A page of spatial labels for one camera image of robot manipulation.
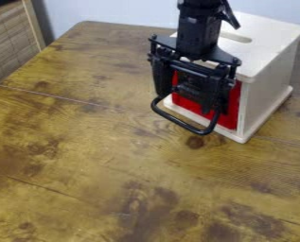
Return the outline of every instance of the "wall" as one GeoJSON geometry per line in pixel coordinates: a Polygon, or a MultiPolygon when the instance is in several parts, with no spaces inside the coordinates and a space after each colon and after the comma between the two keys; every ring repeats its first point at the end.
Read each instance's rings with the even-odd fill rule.
{"type": "MultiPolygon", "coordinates": [[[[178,14],[176,2],[177,0],[34,0],[47,43],[83,20],[176,27],[178,14]]],[[[300,24],[300,0],[229,0],[229,2],[235,10],[300,24]]]]}

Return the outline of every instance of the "robotic arm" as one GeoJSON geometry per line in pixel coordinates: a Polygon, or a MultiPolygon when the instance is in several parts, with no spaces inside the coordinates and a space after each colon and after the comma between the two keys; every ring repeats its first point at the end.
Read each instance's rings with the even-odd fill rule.
{"type": "Polygon", "coordinates": [[[227,114],[229,92],[236,83],[237,67],[243,64],[219,48],[221,21],[236,29],[241,26],[227,0],[178,0],[177,7],[177,38],[157,35],[150,38],[149,61],[158,94],[152,109],[190,132],[206,135],[215,130],[220,114],[227,114]],[[213,61],[219,65],[212,69],[193,61],[213,61]],[[172,93],[200,104],[202,114],[215,111],[205,130],[190,126],[157,107],[172,93]]]}

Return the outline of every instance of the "white wooden box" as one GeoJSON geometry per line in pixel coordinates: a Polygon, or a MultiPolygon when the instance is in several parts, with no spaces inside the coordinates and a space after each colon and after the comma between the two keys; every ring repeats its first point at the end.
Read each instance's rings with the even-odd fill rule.
{"type": "MultiPolygon", "coordinates": [[[[220,48],[243,60],[237,72],[243,83],[239,125],[235,130],[217,125],[216,132],[244,144],[292,92],[300,26],[241,12],[236,15],[243,27],[235,30],[223,24],[220,48]]],[[[164,103],[172,111],[208,126],[211,120],[174,105],[172,96],[164,103]]]]}

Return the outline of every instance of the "table surface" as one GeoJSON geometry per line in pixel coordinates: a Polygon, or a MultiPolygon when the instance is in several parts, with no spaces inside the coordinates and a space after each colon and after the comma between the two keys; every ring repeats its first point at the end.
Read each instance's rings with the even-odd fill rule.
{"type": "Polygon", "coordinates": [[[300,47],[240,145],[150,111],[152,33],[79,23],[2,83],[0,241],[300,241],[300,47]]]}

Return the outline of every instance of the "red panel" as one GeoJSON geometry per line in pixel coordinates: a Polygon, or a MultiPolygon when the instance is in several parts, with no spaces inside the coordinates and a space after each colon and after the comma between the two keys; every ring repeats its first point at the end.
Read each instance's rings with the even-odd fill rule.
{"type": "MultiPolygon", "coordinates": [[[[177,73],[174,74],[174,77],[173,77],[173,86],[176,85],[177,85],[177,73]]],[[[220,116],[220,121],[219,121],[219,124],[231,130],[237,129],[241,89],[243,89],[243,83],[237,81],[237,85],[231,91],[228,114],[227,115],[223,114],[220,116]]],[[[186,110],[201,115],[202,117],[208,119],[213,118],[215,112],[209,112],[206,115],[204,115],[201,113],[200,105],[194,101],[186,99],[178,94],[173,94],[173,103],[180,107],[185,108],[186,110]]]]}

